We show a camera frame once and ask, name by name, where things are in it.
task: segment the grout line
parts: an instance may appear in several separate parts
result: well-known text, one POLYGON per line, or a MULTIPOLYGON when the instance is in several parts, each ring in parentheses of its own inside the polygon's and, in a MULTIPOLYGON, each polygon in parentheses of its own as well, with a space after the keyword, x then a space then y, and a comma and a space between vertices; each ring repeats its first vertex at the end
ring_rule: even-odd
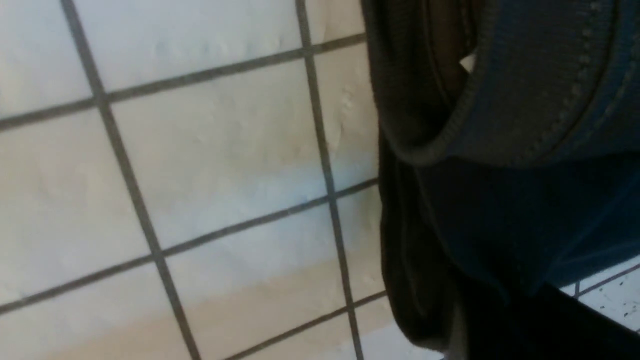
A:
MULTIPOLYGON (((387 295, 387 292, 385 291, 381 291, 379 293, 375 293, 373 295, 369 295, 368 297, 358 300, 354 303, 355 307, 360 307, 363 305, 366 305, 372 301, 378 300, 380 298, 383 298, 384 296, 387 295)), ((306 322, 298 327, 295 327, 291 330, 285 331, 283 333, 281 333, 280 335, 274 336, 273 338, 270 338, 266 341, 263 341, 262 343, 259 343, 258 345, 254 345, 246 350, 243 350, 235 355, 232 355, 228 358, 226 358, 225 360, 240 360, 244 357, 250 356, 255 354, 258 351, 264 350, 265 348, 270 347, 271 345, 275 345, 279 342, 282 342, 288 338, 291 338, 305 330, 309 330, 312 327, 319 325, 323 322, 327 322, 333 318, 336 318, 344 313, 347 313, 349 310, 346 306, 341 307, 338 310, 332 311, 331 313, 328 313, 326 315, 320 316, 319 318, 315 318, 309 322, 306 322)))
POLYGON ((109 141, 111 142, 113 152, 115 153, 118 164, 120 165, 120 171, 122 172, 122 176, 127 185, 127 189, 133 202, 133 206, 136 210, 138 220, 140 221, 140 226, 142 227, 142 230, 147 239, 149 249, 151 250, 151 256, 153 257, 154 263, 156 264, 158 273, 163 282, 164 289, 166 291, 167 297, 169 298, 169 302, 173 309, 175 319, 178 323, 178 326, 180 327, 185 345, 189 351, 189 354, 191 355, 191 359, 200 360, 198 348, 191 333, 191 329, 189 328, 184 309, 180 304, 180 298, 178 297, 173 279, 171 278, 171 273, 169 272, 166 261, 162 256, 160 244, 158 243, 156 234, 151 225, 151 220, 149 219, 147 209, 143 202, 142 194, 140 192, 140 189, 138 188, 133 169, 127 157, 124 144, 122 143, 122 138, 120 137, 120 132, 118 131, 118 125, 116 124, 113 113, 111 112, 111 107, 108 103, 104 87, 102 86, 102 81, 100 80, 97 67, 93 60, 93 56, 89 48, 89 43, 86 39, 86 35, 78 16, 76 6, 73 0, 61 0, 61 5, 65 13, 65 17, 67 18, 69 29, 71 30, 71 34, 76 44, 76 50, 78 52, 78 55, 80 56, 84 72, 87 79, 89 80, 89 85, 93 92, 96 105, 98 106, 98 110, 100 111, 105 130, 107 131, 107 134, 109 136, 109 141))
POLYGON ((6 117, 4 119, 0 119, 0 131, 5 131, 13 129, 15 127, 29 125, 35 122, 77 113, 79 111, 90 109, 94 105, 95 101, 93 100, 93 97, 91 97, 89 99, 78 100, 63 105, 56 105, 31 113, 6 117))
POLYGON ((626 269, 624 271, 621 271, 621 272, 617 273, 616 275, 610 276, 610 277, 604 279, 603 281, 600 281, 597 284, 594 284, 594 285, 592 285, 592 286, 580 291, 580 293, 578 293, 577 297, 579 298, 579 297, 583 296, 584 294, 589 293, 589 292, 591 292, 591 291, 593 291, 593 290, 595 290, 595 289, 597 289, 597 288, 599 288, 599 287, 607 284, 608 282, 611 282, 611 281, 613 281, 613 280, 615 280, 615 279, 617 279, 619 277, 623 277, 624 275, 627 275, 627 274, 629 274, 631 272, 634 272, 639 268, 640 268, 640 263, 638 263, 638 264, 636 264, 634 266, 631 266, 630 268, 628 268, 628 269, 626 269))
POLYGON ((163 250, 163 254, 165 257, 180 254, 181 252, 191 250, 195 247, 199 247, 201 245, 217 240, 219 238, 222 238, 231 234, 239 233, 240 231, 244 231, 255 226, 268 224, 270 222, 274 222, 282 218, 289 217, 290 215, 301 213, 302 211, 325 204, 327 203, 327 201, 328 201, 328 197, 326 196, 320 197, 318 199, 305 202, 304 204, 296 205, 288 209, 284 209, 281 211, 277 211, 275 213, 264 215, 263 217, 253 218, 251 220, 247 220, 239 224, 224 227, 223 229, 213 231, 212 233, 199 236, 193 240, 189 240, 187 242, 180 243, 178 245, 165 249, 163 250))
POLYGON ((575 282, 575 287, 573 289, 573 298, 578 298, 578 294, 580 293, 580 281, 575 282))
MULTIPOLYGON (((129 99, 135 99, 146 95, 155 94, 162 91, 173 90, 183 86, 194 85, 203 81, 220 78, 223 76, 238 74, 246 71, 257 70, 262 67, 277 65, 288 61, 300 60, 307 55, 317 55, 342 49, 353 45, 366 42, 363 33, 351 35, 348 37, 331 40, 322 44, 312 45, 307 49, 295 49, 285 51, 283 53, 264 56, 257 59, 247 60, 231 65, 224 65, 212 69, 192 72, 190 74, 176 76, 174 78, 154 81, 152 83, 132 86, 121 90, 115 90, 106 94, 108 102, 118 102, 129 99)), ((0 132, 13 129, 15 127, 33 124, 36 122, 49 120, 63 115, 70 115, 83 110, 90 109, 95 106, 93 98, 82 99, 69 102, 62 105, 52 106, 50 108, 36 110, 22 115, 15 115, 0 119, 0 132)))
MULTIPOLYGON (((296 13, 298 16, 298 25, 300 27, 300 37, 302 39, 302 48, 310 49, 311 32, 309 30, 309 22, 307 19, 307 5, 305 0, 296 0, 296 13)), ((329 151, 326 145, 326 137, 324 133, 323 114, 321 108, 320 91, 318 87, 316 63, 314 54, 309 52, 305 54, 305 68, 307 70, 307 80, 309 86, 309 95, 311 97, 311 107, 314 115, 314 125, 316 126, 316 137, 320 150, 320 160, 324 173, 324 181, 326 191, 329 196, 329 210, 331 212, 331 221, 333 226, 333 235, 335 237, 335 247, 338 254, 338 262, 340 265, 340 275, 342 277, 342 289, 344 290, 344 300, 346 303, 347 314, 349 316, 349 326, 351 327, 351 337, 353 338, 353 347, 357 360, 364 360, 362 354, 362 344, 360 342, 360 334, 358 333, 358 320, 356 319, 355 308, 353 305, 353 296, 351 294, 351 285, 349 283, 349 267, 347 264, 347 256, 344 250, 344 241, 342 239, 342 227, 340 225, 340 215, 338 213, 338 205, 335 197, 335 185, 331 171, 331 162, 329 151)))
POLYGON ((56 286, 40 293, 24 297, 20 300, 3 304, 0 306, 0 315, 4 315, 6 313, 22 309, 23 307, 37 304, 41 301, 49 300, 51 298, 82 288, 87 285, 91 285, 108 277, 121 274, 125 271, 140 267, 145 264, 149 264, 153 260, 154 258, 151 255, 143 256, 141 258, 133 259, 125 263, 112 266, 110 268, 102 269, 98 272, 94 272, 93 274, 67 282, 66 284, 56 286))
POLYGON ((239 233, 240 231, 244 231, 247 229, 250 229, 252 227, 255 226, 260 226, 260 225, 264 225, 264 224, 268 224, 270 222, 274 222, 286 217, 289 217, 291 215, 295 215, 298 213, 301 213, 303 211, 309 210, 311 208, 314 208, 316 206, 320 206, 323 204, 326 204, 327 202, 330 202, 331 198, 335 198, 335 199, 339 199, 341 197, 346 197, 349 195, 352 195, 354 193, 360 192, 362 190, 368 189, 372 186, 374 186, 375 184, 378 183, 378 179, 370 179, 370 180, 366 180, 360 184, 356 184, 350 188, 346 188, 344 190, 341 190, 337 193, 334 193, 332 197, 330 196, 323 196, 323 197, 319 197, 317 199, 313 199, 307 202, 304 202, 302 204, 299 205, 295 205, 292 206, 290 208, 284 209, 284 210, 280 210, 280 211, 276 211, 274 213, 270 213, 268 215, 264 215, 261 217, 257 217, 257 218, 253 218, 250 220, 247 220, 245 222, 241 222, 238 224, 234 224, 228 227, 224 227, 223 229, 219 229, 219 230, 215 230, 211 233, 199 236, 193 240, 189 240, 186 241, 184 243, 180 243, 178 245, 174 245, 170 248, 164 249, 163 250, 163 254, 165 257, 169 257, 172 255, 177 255, 180 254, 181 252, 185 252, 187 250, 191 250, 193 248, 199 247, 201 245, 204 245, 206 243, 209 243, 211 241, 217 240, 219 238, 223 238, 225 236, 229 236, 231 234, 235 234, 235 233, 239 233))
MULTIPOLYGON (((360 192, 362 190, 368 189, 372 186, 374 186, 375 184, 378 183, 377 179, 371 179, 371 180, 367 180, 364 181, 360 184, 354 185, 350 188, 346 188, 344 190, 341 190, 339 192, 337 192, 335 194, 336 199, 339 199, 341 197, 346 197, 349 195, 353 195, 354 193, 360 192)), ((228 236, 234 233, 238 233, 239 231, 243 231, 246 229, 249 229, 253 226, 258 226, 258 225, 264 225, 264 224, 268 224, 270 222, 274 222, 277 220, 280 220, 281 218, 285 218, 289 215, 295 215, 297 213, 300 213, 302 211, 308 210, 310 208, 316 207, 316 206, 320 206, 322 204, 326 204, 329 201, 329 197, 328 196, 324 196, 324 197, 320 197, 318 199, 314 199, 311 201, 308 201, 304 204, 300 204, 297 206, 293 206, 289 209, 285 209, 282 211, 277 211, 276 213, 272 213, 269 215, 265 215, 263 217, 259 217, 259 218, 253 218, 251 220, 247 220, 245 222, 241 222, 239 224, 235 224, 232 225, 230 227, 218 230, 218 231, 214 231, 213 233, 209 233, 207 235, 203 235, 199 238, 195 238, 193 240, 189 240, 186 243, 180 244, 180 245, 176 245, 174 247, 170 247, 169 249, 166 249, 163 251, 163 254, 165 256, 171 256, 171 255, 176 255, 176 254, 180 254, 181 252, 187 251, 187 250, 191 250, 195 247, 204 245, 205 243, 208 243, 210 241, 216 240, 218 238, 224 237, 224 236, 228 236)), ((27 297, 24 297, 20 300, 16 300, 13 302, 8 302, 6 304, 2 304, 0 305, 0 316, 6 313, 10 313, 12 311, 16 311, 19 309, 22 309, 23 307, 27 307, 30 305, 34 305, 37 304, 39 302, 45 301, 45 300, 49 300, 51 298, 60 296, 62 294, 68 293, 70 291, 82 288, 84 286, 87 285, 91 285, 94 282, 98 282, 104 279, 107 279, 108 277, 114 276, 114 275, 118 275, 121 274, 127 270, 131 270, 133 268, 137 268, 139 266, 151 263, 154 261, 153 256, 151 255, 146 255, 146 256, 142 256, 140 258, 136 258, 133 260, 129 260, 126 261, 124 263, 109 267, 109 268, 105 268, 102 270, 99 270, 97 272, 94 272, 92 274, 83 276, 79 279, 75 279, 73 281, 69 281, 65 284, 59 285, 59 286, 55 286, 53 288, 49 288, 47 290, 41 291, 39 293, 33 294, 33 295, 29 295, 27 297)))
POLYGON ((222 76, 229 76, 238 74, 241 72, 248 72, 251 70, 260 69, 267 66, 278 65, 281 63, 302 59, 306 56, 313 56, 315 54, 324 53, 327 51, 340 49, 343 47, 356 45, 365 41, 364 34, 357 34, 338 40, 333 40, 324 44, 315 45, 309 48, 295 49, 285 51, 284 53, 278 53, 274 55, 264 56, 257 59, 246 60, 231 65, 224 65, 221 67, 215 67, 213 69, 202 70, 198 72, 192 72, 190 74, 176 76, 174 78, 154 81, 152 83, 133 86, 124 90, 116 90, 108 94, 109 102, 117 102, 129 100, 135 97, 141 97, 145 95, 156 94, 158 92, 172 90, 183 86, 194 85, 209 81, 212 79, 220 78, 222 76))

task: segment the dark gray fabric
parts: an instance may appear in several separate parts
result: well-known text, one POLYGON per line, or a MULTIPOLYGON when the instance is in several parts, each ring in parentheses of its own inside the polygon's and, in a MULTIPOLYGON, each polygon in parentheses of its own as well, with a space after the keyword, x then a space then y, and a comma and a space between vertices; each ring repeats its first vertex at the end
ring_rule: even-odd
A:
POLYGON ((637 358, 636 334, 550 284, 640 253, 640 3, 362 5, 383 276, 405 335, 447 348, 463 303, 472 359, 563 358, 578 343, 637 358), (476 45, 471 75, 452 70, 476 45))

